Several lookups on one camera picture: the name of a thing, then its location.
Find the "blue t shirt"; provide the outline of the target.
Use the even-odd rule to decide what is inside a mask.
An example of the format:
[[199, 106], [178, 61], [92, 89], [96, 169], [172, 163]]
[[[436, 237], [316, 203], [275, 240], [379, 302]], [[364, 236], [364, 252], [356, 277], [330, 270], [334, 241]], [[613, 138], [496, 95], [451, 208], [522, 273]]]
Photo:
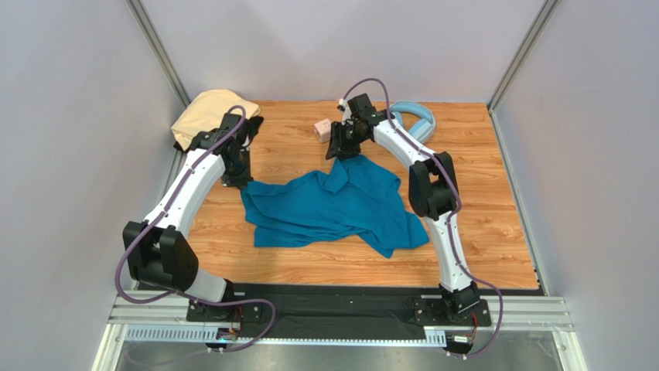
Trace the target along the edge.
[[253, 181], [241, 191], [255, 247], [305, 247], [358, 236], [381, 256], [429, 242], [419, 218], [405, 209], [401, 180], [359, 155], [336, 160], [330, 172], [308, 172], [284, 185]]

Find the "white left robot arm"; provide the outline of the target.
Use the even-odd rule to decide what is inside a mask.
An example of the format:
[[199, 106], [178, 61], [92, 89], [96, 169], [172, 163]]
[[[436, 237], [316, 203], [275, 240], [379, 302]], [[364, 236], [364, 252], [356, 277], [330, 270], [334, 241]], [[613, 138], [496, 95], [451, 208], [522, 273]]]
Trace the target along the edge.
[[219, 321], [241, 312], [233, 283], [205, 271], [187, 238], [207, 193], [217, 181], [243, 189], [251, 177], [249, 147], [263, 123], [227, 112], [220, 126], [200, 131], [191, 141], [186, 161], [158, 205], [142, 221], [122, 231], [125, 255], [120, 267], [141, 284], [180, 294], [190, 312]]

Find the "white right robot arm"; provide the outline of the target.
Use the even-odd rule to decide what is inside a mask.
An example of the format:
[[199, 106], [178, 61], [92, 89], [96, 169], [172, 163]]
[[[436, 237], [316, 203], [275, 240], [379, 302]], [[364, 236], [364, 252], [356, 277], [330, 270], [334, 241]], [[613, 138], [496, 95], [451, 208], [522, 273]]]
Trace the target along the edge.
[[345, 114], [342, 121], [332, 122], [326, 157], [353, 158], [367, 140], [387, 149], [408, 169], [408, 200], [428, 227], [439, 263], [440, 297], [431, 301], [435, 310], [453, 324], [476, 322], [483, 310], [455, 221], [461, 203], [452, 159], [429, 150], [384, 111]]

